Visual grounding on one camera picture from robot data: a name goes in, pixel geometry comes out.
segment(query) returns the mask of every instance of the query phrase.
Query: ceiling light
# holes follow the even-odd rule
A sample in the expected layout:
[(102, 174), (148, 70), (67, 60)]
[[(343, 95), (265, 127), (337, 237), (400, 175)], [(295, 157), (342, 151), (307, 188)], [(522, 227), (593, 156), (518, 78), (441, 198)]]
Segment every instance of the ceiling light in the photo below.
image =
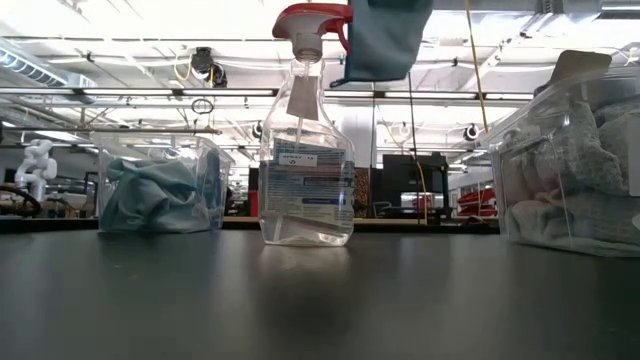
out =
[(0, 88), (0, 94), (10, 95), (73, 95), (72, 89), (62, 88)]
[(42, 136), (46, 136), (52, 139), (58, 139), (62, 141), (71, 141), (71, 142), (87, 141), (79, 136), (69, 134), (66, 132), (61, 132), (61, 131), (36, 131), (35, 133), (38, 135), (42, 135)]
[(475, 99), (476, 93), (455, 93), (455, 92), (408, 92), (408, 91), (387, 91), (384, 94), (388, 98), (413, 97), (414, 99)]
[(133, 147), (142, 147), (142, 148), (170, 148), (171, 145), (163, 145), (163, 144), (135, 144)]
[[(387, 146), (387, 147), (378, 147), (378, 150), (380, 151), (399, 151), (400, 148), (396, 147), (396, 146)], [(441, 152), (441, 153), (466, 153), (467, 150), (466, 149), (455, 149), (455, 148), (418, 148), (419, 152)]]
[(467, 141), (476, 140), (478, 135), (480, 135), (480, 130), (478, 130), (478, 127), (475, 124), (467, 126), (462, 133), (462, 137)]
[(335, 91), (329, 90), (324, 92), (324, 96), (326, 97), (364, 97), (369, 98), (373, 97), (373, 91)]
[(640, 11), (638, 5), (603, 5), (602, 11)]
[(487, 100), (532, 100), (533, 94), (487, 94)]
[(187, 96), (273, 96), (273, 90), (186, 89)]
[(140, 96), (163, 96), (173, 95), (171, 89), (84, 89), (87, 95), (104, 95), (104, 96), (126, 96), (126, 95), (140, 95)]

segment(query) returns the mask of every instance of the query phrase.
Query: blue cloth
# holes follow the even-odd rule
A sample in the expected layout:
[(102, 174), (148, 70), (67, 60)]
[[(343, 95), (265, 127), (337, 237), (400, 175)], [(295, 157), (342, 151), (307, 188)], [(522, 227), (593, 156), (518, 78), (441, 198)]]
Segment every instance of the blue cloth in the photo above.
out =
[(100, 214), (104, 231), (189, 233), (211, 228), (196, 177), (178, 160), (118, 158), (107, 166), (107, 179), (115, 189)]
[(433, 0), (349, 0), (349, 4), (353, 7), (351, 54), (344, 79), (331, 87), (350, 81), (404, 79), (418, 56)]

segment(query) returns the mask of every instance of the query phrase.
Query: black table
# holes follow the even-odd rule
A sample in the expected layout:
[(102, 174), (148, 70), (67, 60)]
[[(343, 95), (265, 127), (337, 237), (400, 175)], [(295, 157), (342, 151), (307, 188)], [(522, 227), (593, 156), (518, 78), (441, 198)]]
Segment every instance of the black table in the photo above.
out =
[(638, 359), (640, 262), (496, 236), (0, 236), (0, 359)]

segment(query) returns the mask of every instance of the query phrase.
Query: duct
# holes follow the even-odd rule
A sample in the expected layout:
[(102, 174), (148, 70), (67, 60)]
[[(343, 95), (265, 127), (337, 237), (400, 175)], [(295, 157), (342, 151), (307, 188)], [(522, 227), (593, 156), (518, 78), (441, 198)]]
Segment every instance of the duct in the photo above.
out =
[[(48, 87), (94, 87), (96, 83), (84, 75), (55, 69), (0, 38), (0, 66)], [(68, 96), (69, 100), (90, 104), (90, 96)]]
[(46, 86), (59, 87), (68, 83), (65, 72), (42, 64), (38, 58), (27, 54), (3, 38), (0, 38), (0, 66)]

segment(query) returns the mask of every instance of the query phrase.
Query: tag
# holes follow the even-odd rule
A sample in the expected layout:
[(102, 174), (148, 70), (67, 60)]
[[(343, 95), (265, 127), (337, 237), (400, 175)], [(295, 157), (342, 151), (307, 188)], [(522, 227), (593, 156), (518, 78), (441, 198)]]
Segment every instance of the tag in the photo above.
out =
[(289, 166), (306, 166), (316, 167), (318, 166), (318, 155), (305, 155), (305, 154), (280, 154), (278, 158), (278, 164)]
[(587, 51), (565, 50), (558, 57), (553, 69), (549, 85), (568, 77), (584, 74), (590, 71), (607, 71), (611, 65), (611, 56)]
[(316, 76), (296, 76), (293, 80), (287, 114), (309, 120), (318, 120)]

